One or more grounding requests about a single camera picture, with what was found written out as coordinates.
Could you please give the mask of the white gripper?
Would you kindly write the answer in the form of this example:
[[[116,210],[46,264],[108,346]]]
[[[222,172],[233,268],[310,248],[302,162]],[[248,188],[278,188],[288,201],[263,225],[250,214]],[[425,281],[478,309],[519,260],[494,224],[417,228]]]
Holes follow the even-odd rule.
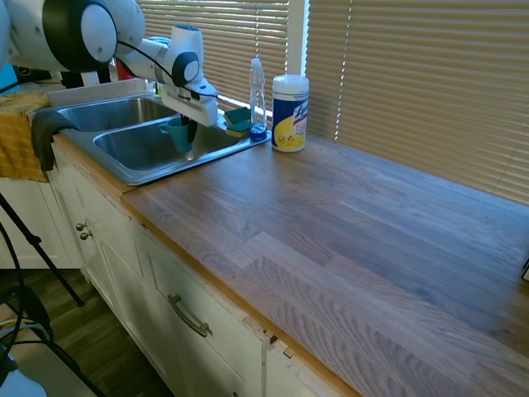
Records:
[[[160,85],[159,94],[162,103],[167,108],[183,115],[180,117],[180,121],[182,125],[188,124],[188,142],[194,142],[198,124],[205,127],[212,127],[217,124],[218,106],[216,99],[194,99],[190,95],[179,93],[178,89],[167,85]]]

